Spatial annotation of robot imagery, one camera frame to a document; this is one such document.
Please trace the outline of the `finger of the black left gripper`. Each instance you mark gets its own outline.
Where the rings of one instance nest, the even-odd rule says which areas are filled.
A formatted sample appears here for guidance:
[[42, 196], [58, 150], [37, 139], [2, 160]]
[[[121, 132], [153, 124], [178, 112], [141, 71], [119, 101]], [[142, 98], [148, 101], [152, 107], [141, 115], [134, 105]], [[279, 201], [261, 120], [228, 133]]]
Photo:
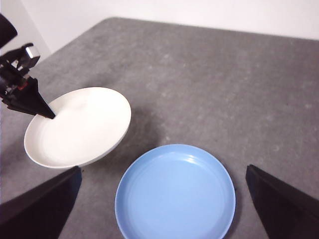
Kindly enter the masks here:
[[14, 95], [15, 100], [34, 100], [36, 104], [36, 106], [34, 107], [39, 112], [38, 115], [41, 115], [49, 119], [55, 118], [54, 112], [51, 110], [51, 108], [48, 106], [48, 104], [38, 91], [37, 79], [29, 77], [22, 87], [18, 87], [16, 89]]
[[36, 110], [34, 106], [36, 106], [34, 100], [6, 100], [7, 108], [10, 110], [18, 111], [21, 113], [29, 114], [29, 115], [36, 115], [39, 112]]

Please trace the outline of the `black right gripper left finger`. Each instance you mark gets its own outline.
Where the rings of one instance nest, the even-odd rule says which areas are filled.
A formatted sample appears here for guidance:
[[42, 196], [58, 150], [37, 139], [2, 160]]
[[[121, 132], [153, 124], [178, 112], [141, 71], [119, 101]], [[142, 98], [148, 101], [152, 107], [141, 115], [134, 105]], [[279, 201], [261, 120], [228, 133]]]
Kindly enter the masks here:
[[2, 239], [57, 239], [81, 186], [75, 166], [0, 205]]

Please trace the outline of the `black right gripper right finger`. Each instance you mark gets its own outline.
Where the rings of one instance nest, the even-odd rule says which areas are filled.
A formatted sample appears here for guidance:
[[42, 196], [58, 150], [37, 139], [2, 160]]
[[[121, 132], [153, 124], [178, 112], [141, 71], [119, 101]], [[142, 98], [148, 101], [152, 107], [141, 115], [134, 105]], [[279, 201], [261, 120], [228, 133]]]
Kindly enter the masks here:
[[250, 164], [246, 182], [270, 239], [317, 239], [319, 201]]

